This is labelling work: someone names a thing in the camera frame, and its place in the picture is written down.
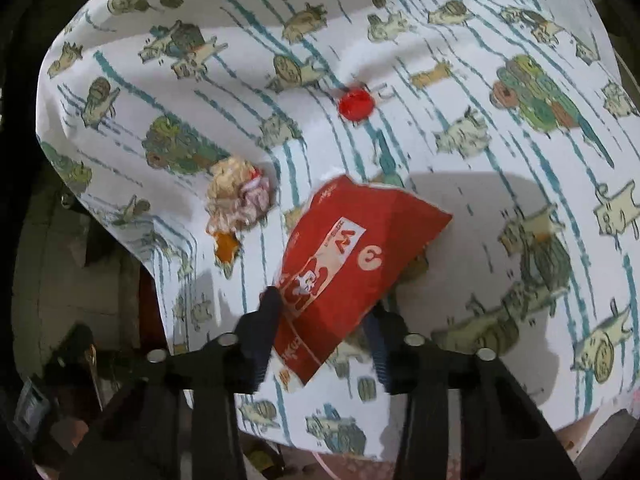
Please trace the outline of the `red snack bag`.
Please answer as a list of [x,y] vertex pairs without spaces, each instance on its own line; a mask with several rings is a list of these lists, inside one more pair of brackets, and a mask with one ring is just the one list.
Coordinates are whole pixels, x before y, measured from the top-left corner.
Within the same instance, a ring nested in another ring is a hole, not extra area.
[[451,222],[393,186],[324,182],[288,238],[274,284],[283,300],[274,350],[301,384]]

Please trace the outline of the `beige paper wrapper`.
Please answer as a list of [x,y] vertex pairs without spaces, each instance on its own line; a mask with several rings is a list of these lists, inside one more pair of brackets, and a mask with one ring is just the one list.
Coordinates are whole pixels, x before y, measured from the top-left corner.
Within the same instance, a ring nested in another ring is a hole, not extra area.
[[206,232],[232,233],[250,229],[271,205],[271,183],[261,169],[239,157],[228,157],[210,168]]

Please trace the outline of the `cat print white tablecloth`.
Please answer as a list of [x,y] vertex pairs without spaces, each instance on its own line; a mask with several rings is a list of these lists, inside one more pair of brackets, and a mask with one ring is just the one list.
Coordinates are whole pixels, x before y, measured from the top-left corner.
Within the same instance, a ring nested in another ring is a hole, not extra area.
[[[349,90],[375,109],[350,122]],[[256,307],[330,174],[451,214],[388,303],[490,344],[562,428],[639,385],[639,100],[592,0],[89,0],[43,58],[43,153],[154,278],[170,348]],[[210,168],[271,183],[220,264]]]

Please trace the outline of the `red bottle cap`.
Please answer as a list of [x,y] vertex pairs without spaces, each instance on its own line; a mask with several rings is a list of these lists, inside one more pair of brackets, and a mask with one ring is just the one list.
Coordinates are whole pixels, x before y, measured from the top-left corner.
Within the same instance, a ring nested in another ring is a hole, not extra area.
[[367,90],[357,88],[347,91],[338,100],[340,115],[350,122],[362,122],[368,119],[375,109],[375,99]]

